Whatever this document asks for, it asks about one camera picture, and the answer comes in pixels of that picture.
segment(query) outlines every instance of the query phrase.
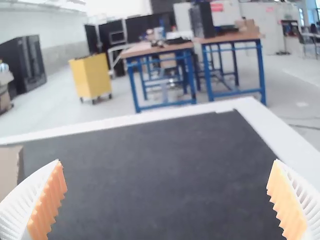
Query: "red label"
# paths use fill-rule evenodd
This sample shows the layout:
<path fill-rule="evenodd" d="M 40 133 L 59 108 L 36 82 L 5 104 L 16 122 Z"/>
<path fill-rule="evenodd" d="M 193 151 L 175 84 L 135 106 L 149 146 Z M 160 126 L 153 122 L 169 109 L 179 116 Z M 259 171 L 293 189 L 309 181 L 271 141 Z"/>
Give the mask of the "red label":
<path fill-rule="evenodd" d="M 265 10 L 267 13 L 272 13 L 274 11 L 274 7 L 273 6 L 269 6 L 266 8 Z"/>
<path fill-rule="evenodd" d="M 211 5 L 212 12 L 223 12 L 224 11 L 224 5 L 222 3 L 211 2 L 210 5 Z"/>

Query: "blue metal table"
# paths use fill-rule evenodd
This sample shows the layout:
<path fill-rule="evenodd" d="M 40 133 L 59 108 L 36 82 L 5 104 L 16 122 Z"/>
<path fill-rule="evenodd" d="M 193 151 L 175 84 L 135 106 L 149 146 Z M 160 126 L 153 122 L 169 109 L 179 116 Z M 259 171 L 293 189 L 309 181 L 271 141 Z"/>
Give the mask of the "blue metal table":
<path fill-rule="evenodd" d="M 264 72 L 264 64 L 263 64 L 263 56 L 262 56 L 262 45 L 259 37 L 259 33 L 232 33 L 223 36 L 217 36 L 208 39 L 196 38 L 196 42 L 200 43 L 202 46 L 202 56 L 203 56 L 203 64 L 204 64 L 204 78 L 205 84 L 208 94 L 208 100 L 210 102 L 214 101 L 215 98 L 219 97 L 228 97 L 228 96 L 236 96 L 243 94 L 251 94 L 251 93 L 260 93 L 261 94 L 261 102 L 266 105 L 266 85 L 265 85 L 265 72 Z M 243 47 L 235 47 L 237 43 L 255 43 L 255 46 L 243 46 Z M 222 44 L 230 44 L 230 48 L 221 49 Z M 238 74 L 238 66 L 237 66 L 237 57 L 236 51 L 238 50 L 247 50 L 247 49 L 256 49 L 257 52 L 257 60 L 258 60 L 258 70 L 259 70 L 259 87 L 251 88 L 251 89 L 239 89 L 239 74 Z M 232 59 L 233 59 L 233 72 L 224 72 L 223 63 L 222 63 L 222 52 L 224 51 L 232 51 Z M 214 67 L 213 55 L 212 53 L 218 53 L 218 61 L 219 68 Z M 215 72 L 219 72 L 220 79 L 219 81 L 225 85 L 228 91 L 225 92 L 215 92 L 211 79 L 216 75 Z M 225 82 L 225 76 L 233 75 L 234 76 L 234 86 L 231 86 Z M 197 82 L 197 89 L 201 89 L 201 85 Z"/>
<path fill-rule="evenodd" d="M 121 58 L 126 59 L 127 62 L 127 72 L 130 79 L 132 97 L 135 107 L 135 112 L 140 113 L 143 110 L 150 110 L 155 108 L 162 108 L 168 106 L 178 106 L 185 104 L 196 104 L 196 89 L 194 85 L 194 67 L 193 67 L 193 43 L 187 42 L 177 45 L 168 45 L 163 48 L 151 47 L 149 42 L 141 42 L 136 46 L 125 50 L 121 53 Z M 173 54 L 174 57 L 164 58 L 164 59 L 154 59 L 154 56 Z M 161 63 L 165 61 L 176 61 L 176 74 L 170 76 L 169 78 L 165 75 L 153 77 L 152 71 L 161 71 L 155 67 L 151 67 L 152 64 Z M 143 72 L 143 65 L 146 66 L 146 74 Z M 148 88 L 153 87 L 167 87 L 170 84 L 181 84 L 183 87 L 183 93 L 187 94 L 188 87 L 190 88 L 190 99 L 168 101 L 168 96 L 163 99 L 162 103 L 149 104 L 141 106 L 138 100 L 137 87 L 135 83 L 134 69 L 138 70 L 143 98 L 145 101 L 148 100 Z"/>

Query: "orange foam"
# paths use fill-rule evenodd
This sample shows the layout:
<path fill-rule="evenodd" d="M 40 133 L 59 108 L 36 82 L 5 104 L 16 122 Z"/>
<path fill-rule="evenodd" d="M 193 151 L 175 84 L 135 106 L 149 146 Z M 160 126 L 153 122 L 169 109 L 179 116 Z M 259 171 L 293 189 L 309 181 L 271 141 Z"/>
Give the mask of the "orange foam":
<path fill-rule="evenodd" d="M 65 198 L 67 184 L 63 166 L 59 161 L 44 185 L 43 192 L 37 200 L 27 223 L 27 230 L 33 240 L 48 240 L 51 225 L 56 222 L 61 200 Z"/>
<path fill-rule="evenodd" d="M 279 227 L 283 228 L 283 236 L 287 240 L 300 240 L 307 230 L 307 219 L 302 211 L 287 173 L 279 163 L 274 161 L 266 186 L 276 218 L 280 220 Z"/>

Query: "yellow cart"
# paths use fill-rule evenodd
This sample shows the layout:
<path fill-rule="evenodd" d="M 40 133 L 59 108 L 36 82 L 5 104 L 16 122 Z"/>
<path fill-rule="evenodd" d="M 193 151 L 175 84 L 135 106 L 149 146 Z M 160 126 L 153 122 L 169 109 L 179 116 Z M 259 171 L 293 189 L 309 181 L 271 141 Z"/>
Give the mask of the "yellow cart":
<path fill-rule="evenodd" d="M 101 53 L 69 61 L 80 101 L 89 98 L 92 104 L 104 94 L 112 98 L 111 79 L 106 54 Z"/>

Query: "computer monitor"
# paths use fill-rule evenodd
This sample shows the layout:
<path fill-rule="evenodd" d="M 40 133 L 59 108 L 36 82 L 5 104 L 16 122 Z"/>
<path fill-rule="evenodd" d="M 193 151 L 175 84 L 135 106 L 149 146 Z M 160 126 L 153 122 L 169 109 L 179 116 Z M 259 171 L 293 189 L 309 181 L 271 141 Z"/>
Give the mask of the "computer monitor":
<path fill-rule="evenodd" d="M 120 44 L 126 42 L 125 33 L 123 31 L 113 31 L 109 33 L 110 44 Z"/>

